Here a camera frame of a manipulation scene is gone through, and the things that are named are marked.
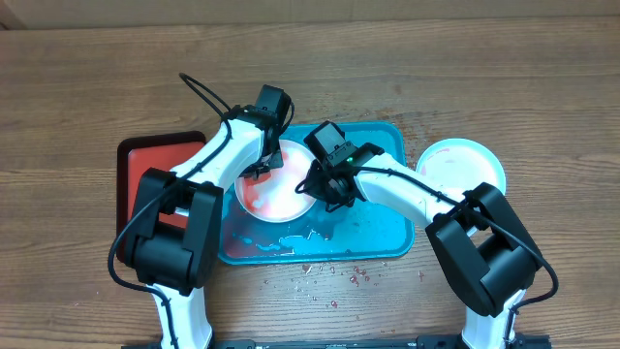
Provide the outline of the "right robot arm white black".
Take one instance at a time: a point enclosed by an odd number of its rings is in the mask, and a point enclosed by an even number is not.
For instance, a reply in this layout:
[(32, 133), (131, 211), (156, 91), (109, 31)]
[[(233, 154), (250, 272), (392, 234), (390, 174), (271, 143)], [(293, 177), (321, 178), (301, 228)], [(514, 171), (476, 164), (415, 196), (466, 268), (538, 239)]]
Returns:
[(548, 337), (513, 329), (543, 259), (498, 188), (483, 182), (450, 191), (371, 143), (307, 146), (315, 159), (296, 193), (325, 202), (328, 212), (355, 201), (385, 206), (425, 230), (449, 286), (466, 306), (466, 324), (457, 335), (421, 336), (418, 347), (549, 347)]

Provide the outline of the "white plate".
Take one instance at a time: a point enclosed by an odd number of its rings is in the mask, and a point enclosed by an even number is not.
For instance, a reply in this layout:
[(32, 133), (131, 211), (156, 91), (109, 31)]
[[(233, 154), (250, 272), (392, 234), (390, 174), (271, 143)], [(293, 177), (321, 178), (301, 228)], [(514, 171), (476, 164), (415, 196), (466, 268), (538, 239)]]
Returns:
[(305, 214), (316, 200), (297, 194), (295, 188), (306, 178), (315, 159), (300, 143), (280, 142), (282, 168), (261, 174), (257, 179), (239, 177), (234, 190), (241, 206), (252, 216), (267, 223), (284, 223)]

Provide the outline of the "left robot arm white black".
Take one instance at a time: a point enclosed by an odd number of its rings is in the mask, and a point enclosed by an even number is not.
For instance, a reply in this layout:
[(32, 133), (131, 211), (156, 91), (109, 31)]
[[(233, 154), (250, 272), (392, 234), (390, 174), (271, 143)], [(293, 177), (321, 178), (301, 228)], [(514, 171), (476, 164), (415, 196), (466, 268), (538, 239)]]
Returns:
[(110, 247), (108, 272), (156, 302), (156, 347), (209, 346), (203, 285), (219, 253), (224, 195), (241, 176), (281, 167), (279, 138), (294, 115), (292, 107), (236, 106), (190, 159), (141, 176), (131, 218)]

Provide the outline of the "light blue plate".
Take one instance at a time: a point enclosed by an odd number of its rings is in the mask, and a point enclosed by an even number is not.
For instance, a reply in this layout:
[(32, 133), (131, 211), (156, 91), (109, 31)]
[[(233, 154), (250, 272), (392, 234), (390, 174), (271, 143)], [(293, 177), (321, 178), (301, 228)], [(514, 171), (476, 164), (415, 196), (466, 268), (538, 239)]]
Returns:
[(507, 177), (497, 156), (467, 139), (445, 139), (430, 145), (418, 159), (416, 172), (449, 188), (471, 190), (482, 182), (507, 190)]

